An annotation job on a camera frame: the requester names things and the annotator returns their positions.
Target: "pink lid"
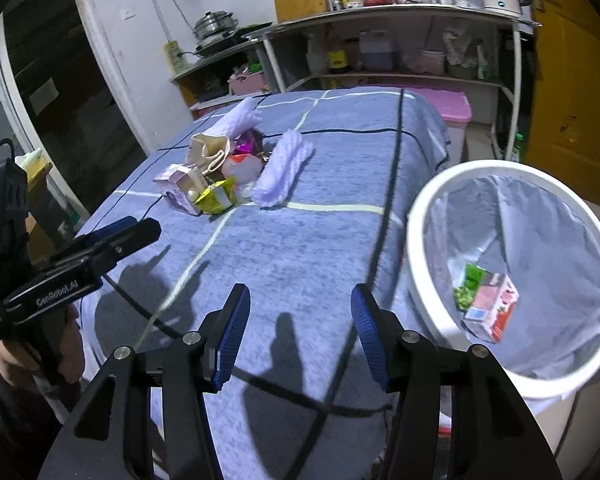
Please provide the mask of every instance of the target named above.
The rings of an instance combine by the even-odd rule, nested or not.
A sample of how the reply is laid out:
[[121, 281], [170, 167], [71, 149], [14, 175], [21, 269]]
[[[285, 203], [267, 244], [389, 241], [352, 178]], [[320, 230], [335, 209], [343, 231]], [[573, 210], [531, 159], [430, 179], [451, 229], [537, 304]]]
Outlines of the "pink lid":
[[455, 121], [456, 123], [471, 121], [471, 106], [461, 90], [441, 90], [426, 86], [405, 86], [403, 88], [424, 97], [438, 109], [445, 121]]

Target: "stainless steel pot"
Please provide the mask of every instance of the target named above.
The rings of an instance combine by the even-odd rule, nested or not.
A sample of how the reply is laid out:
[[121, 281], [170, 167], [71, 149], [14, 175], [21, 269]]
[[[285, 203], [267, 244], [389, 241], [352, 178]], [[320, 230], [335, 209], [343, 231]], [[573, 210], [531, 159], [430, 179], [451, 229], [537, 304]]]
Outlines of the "stainless steel pot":
[[193, 27], [196, 38], [202, 41], [219, 32], [232, 32], [238, 27], [238, 20], [232, 18], [233, 15], [232, 12], [224, 10], [207, 12]]

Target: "yellow wrapper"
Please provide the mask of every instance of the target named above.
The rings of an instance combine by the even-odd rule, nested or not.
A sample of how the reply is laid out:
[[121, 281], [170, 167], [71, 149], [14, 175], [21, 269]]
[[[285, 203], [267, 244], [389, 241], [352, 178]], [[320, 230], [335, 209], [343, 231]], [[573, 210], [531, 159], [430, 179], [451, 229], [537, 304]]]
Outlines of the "yellow wrapper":
[[235, 177], [218, 182], [207, 187], [196, 200], [196, 206], [208, 215], [219, 215], [235, 204]]

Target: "white wall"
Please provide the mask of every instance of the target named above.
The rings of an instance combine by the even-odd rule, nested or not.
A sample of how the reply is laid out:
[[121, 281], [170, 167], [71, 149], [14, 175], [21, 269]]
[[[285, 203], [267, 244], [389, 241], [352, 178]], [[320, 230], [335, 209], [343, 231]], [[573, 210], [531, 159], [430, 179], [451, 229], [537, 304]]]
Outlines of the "white wall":
[[[168, 29], [183, 50], [192, 50], [197, 41], [171, 0], [157, 0], [165, 17]], [[233, 12], [241, 25], [275, 21], [273, 0], [177, 0], [189, 22], [193, 25], [210, 10]], [[93, 4], [93, 17], [104, 35], [104, 42], [96, 47], [96, 57], [101, 69], [110, 81], [107, 72], [119, 71], [120, 88], [128, 91], [128, 108], [120, 102], [125, 117], [135, 117], [138, 124], [133, 128], [147, 139], [141, 145], [155, 149], [170, 139], [177, 131], [191, 122], [191, 115], [176, 85], [170, 83], [171, 76], [162, 46], [167, 39], [152, 7], [151, 0], [93, 0], [78, 2], [83, 20], [85, 8]], [[121, 10], [134, 16], [123, 20]], [[103, 62], [109, 56], [109, 62]]]

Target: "door frame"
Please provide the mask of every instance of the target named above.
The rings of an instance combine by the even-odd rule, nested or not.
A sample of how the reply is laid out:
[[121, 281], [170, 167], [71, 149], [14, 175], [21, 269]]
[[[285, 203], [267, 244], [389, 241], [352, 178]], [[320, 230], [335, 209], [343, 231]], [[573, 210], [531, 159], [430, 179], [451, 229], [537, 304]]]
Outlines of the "door frame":
[[[2, 14], [0, 14], [0, 101], [4, 107], [4, 112], [7, 115], [11, 129], [13, 129], [16, 139], [18, 139], [22, 148], [28, 152], [40, 149], [46, 159], [53, 163], [53, 158], [42, 143], [20, 96], [9, 60], [9, 53], [4, 37], [4, 17]], [[52, 185], [49, 186], [49, 191], [54, 198], [61, 205], [68, 203], [80, 215], [80, 218], [86, 221], [91, 216], [90, 213], [82, 205], [82, 202], [75, 195], [55, 164], [53, 164], [49, 176], [52, 182]]]
[[154, 134], [146, 131], [140, 117], [136, 112], [131, 90], [126, 84], [118, 60], [113, 53], [109, 39], [102, 27], [102, 20], [98, 16], [95, 0], [75, 0], [82, 26], [91, 45], [93, 56], [100, 67], [102, 76], [109, 86], [109, 91], [125, 118], [126, 124], [138, 140], [140, 147], [147, 155], [151, 155], [161, 146], [156, 141]]

